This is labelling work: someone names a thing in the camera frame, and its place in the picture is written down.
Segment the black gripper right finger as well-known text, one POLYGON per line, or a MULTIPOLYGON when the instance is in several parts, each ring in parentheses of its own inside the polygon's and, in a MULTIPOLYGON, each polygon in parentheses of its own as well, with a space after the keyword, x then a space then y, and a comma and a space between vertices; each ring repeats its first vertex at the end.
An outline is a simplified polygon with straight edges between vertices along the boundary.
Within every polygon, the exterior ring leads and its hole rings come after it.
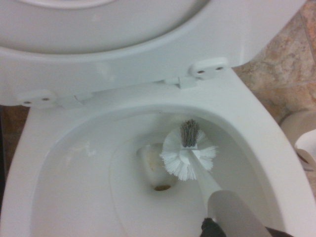
POLYGON ((272 229, 269 227, 266 227, 266 229, 270 233, 270 235, 273 237, 287 237, 288 236, 288 233, 283 232, 283 231, 279 231, 279 230, 272 229))

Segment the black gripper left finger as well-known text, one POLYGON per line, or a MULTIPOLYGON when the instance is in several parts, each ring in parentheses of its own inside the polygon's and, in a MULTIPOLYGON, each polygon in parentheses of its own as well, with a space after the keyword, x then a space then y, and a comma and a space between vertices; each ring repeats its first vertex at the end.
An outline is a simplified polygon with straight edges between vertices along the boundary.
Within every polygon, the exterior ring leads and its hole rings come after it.
POLYGON ((221 227, 211 218, 204 219, 201 229, 201 237, 226 237, 226 234, 221 227))

